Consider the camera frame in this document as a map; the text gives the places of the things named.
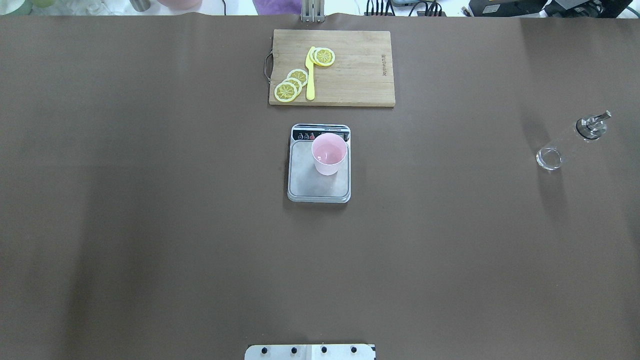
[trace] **wooden cutting board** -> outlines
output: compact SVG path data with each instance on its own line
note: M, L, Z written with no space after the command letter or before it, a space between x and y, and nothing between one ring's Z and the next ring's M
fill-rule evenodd
M309 48L328 47L335 63L315 66L316 98L305 87L292 102L277 101L273 90L293 69L305 69ZM388 31L282 30L273 32L271 105L387 106L396 105L391 33Z

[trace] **white label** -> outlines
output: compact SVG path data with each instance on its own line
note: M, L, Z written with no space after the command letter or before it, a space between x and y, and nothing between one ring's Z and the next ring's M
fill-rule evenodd
M482 13L495 13L500 8L500 4L485 6Z

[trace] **lemon slice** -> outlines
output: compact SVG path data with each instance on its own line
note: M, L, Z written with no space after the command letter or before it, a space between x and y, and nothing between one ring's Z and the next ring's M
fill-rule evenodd
M302 86L305 86L307 84L307 79L309 78L309 74L307 74L307 71L303 69L293 69L289 72L289 75L287 75L287 78L298 79L300 80L300 83L302 83Z
M311 59L320 66L329 66L335 62L335 53L328 47L318 47Z
M273 90L273 95L280 102L293 101L298 94L299 92L296 89L296 85L286 81L279 83Z
M286 78L282 82L283 83L292 83L296 87L296 91L298 92L296 94L296 96L298 96L302 92L302 83L300 82L300 80L298 80L296 78Z

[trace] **scale platform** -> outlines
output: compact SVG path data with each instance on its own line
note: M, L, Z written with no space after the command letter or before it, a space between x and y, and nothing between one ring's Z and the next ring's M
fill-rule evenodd
M311 143L320 134L334 133L347 143L347 157L334 175L316 170ZM351 198L351 129L346 125L296 124L289 137L287 196L296 202L345 203Z

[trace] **glass bottle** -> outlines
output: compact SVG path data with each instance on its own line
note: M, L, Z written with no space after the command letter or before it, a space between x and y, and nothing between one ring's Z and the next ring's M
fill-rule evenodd
M560 136L543 146L536 154L538 165L547 170L556 170L571 159L583 146L598 140L607 132L604 120L611 118L607 110L599 116L589 115L576 121Z

